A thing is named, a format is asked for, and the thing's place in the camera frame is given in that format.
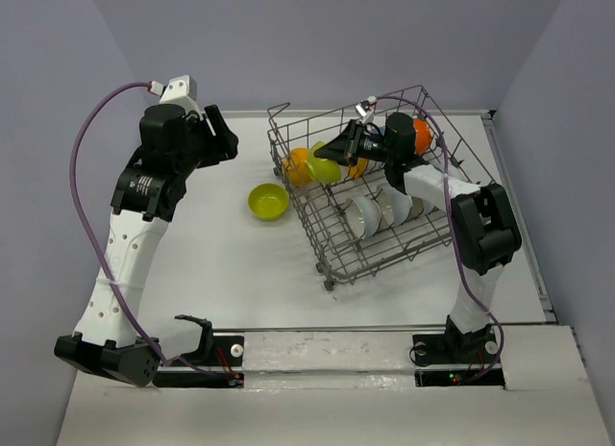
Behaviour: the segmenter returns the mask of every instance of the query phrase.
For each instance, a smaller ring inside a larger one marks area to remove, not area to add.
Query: wire basket
[[[468,182],[487,185],[495,179],[468,142],[461,136],[447,115],[431,99],[422,86],[407,87],[387,95],[404,97],[415,101],[431,112],[441,128],[446,129],[446,141],[451,152],[451,164]],[[357,176],[354,172],[342,172],[342,179],[324,185],[311,182],[296,186],[289,169],[298,171],[291,150],[309,148],[317,141],[328,142],[340,134],[351,119],[356,119],[355,104],[323,112],[308,119],[279,125],[280,113],[290,104],[271,107],[268,132],[274,172],[282,178],[292,205],[306,231],[307,239],[316,256],[316,269],[326,277],[325,289],[332,291],[336,284],[353,284],[356,280],[376,274],[402,261],[413,261],[416,256],[451,243],[451,234],[446,214],[442,211],[424,210],[415,213],[402,225],[378,230],[373,236],[358,239],[353,234],[346,217],[343,203],[350,195],[362,194],[372,199],[378,196],[377,186],[386,182],[383,164],[369,161],[365,170]],[[417,111],[406,108],[401,101],[379,100],[374,123],[382,126],[392,112],[406,112],[413,117]],[[442,149],[438,140],[431,141],[423,155],[427,161],[442,168]]]

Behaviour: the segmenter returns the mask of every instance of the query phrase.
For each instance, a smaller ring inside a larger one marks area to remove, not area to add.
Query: gray wall
[[[0,444],[55,444],[74,371],[53,356],[86,305],[96,260],[68,189],[72,140],[132,73],[92,0],[0,0]],[[96,232],[137,140],[143,96],[96,121],[79,168]]]
[[[495,108],[559,0],[94,0],[139,80],[189,73],[224,109],[337,107],[424,84]]]
[[[615,439],[615,0],[562,0],[496,115],[557,316]]]

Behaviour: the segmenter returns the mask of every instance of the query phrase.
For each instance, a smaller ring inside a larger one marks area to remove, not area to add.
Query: cable connector
[[[158,81],[150,81],[150,86],[147,87],[147,91],[157,97],[162,97],[164,89],[165,85],[159,83]]]
[[[374,95],[371,95],[367,97],[367,100],[363,100],[358,105],[355,105],[355,110],[361,118],[361,123],[367,124],[368,122],[372,122],[374,120],[377,102],[378,99]]]

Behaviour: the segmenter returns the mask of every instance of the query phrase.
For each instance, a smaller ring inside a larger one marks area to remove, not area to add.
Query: yellow bowl
[[[333,184],[342,178],[342,171],[337,162],[314,156],[314,151],[322,146],[325,146],[325,142],[319,141],[309,149],[306,161],[307,173],[312,180],[322,184]]]
[[[279,185],[262,184],[250,192],[248,205],[260,220],[275,220],[288,207],[288,193]]]
[[[308,167],[306,166],[308,154],[309,151],[307,148],[295,148],[290,152],[290,160],[284,158],[284,171],[288,175],[288,178],[290,178],[290,181],[296,186],[305,185],[311,182]]]

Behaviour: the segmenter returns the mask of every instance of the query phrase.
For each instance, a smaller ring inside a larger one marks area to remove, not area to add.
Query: white table
[[[416,387],[399,332],[247,333],[243,389],[79,373],[58,444],[608,446],[570,330],[505,332],[506,390]]]
[[[480,118],[454,122],[497,174]],[[452,250],[326,292],[294,210],[262,223],[247,208],[252,187],[276,181],[266,119],[229,125],[240,155],[188,180],[143,296],[145,328],[180,313],[218,329],[414,327],[248,332],[243,389],[137,389],[79,373],[60,446],[609,444],[570,330],[528,324],[545,316],[524,251],[494,304],[503,322],[518,323],[505,328],[506,390],[416,387],[407,352],[417,325],[442,324],[451,310]]]
[[[458,115],[452,120],[489,170],[498,175],[480,117]],[[434,248],[375,278],[326,292],[294,209],[269,223],[256,220],[249,212],[251,189],[263,182],[277,182],[266,117],[228,122],[240,139],[239,156],[198,170],[188,179],[188,193],[160,243],[143,295],[139,318],[146,329],[155,329],[163,320],[182,313],[206,317],[218,329],[445,322],[458,288],[451,247]],[[453,136],[450,126],[441,125],[447,136]],[[480,175],[472,160],[465,166],[471,176]],[[506,269],[493,307],[505,323],[545,320],[524,250]]]

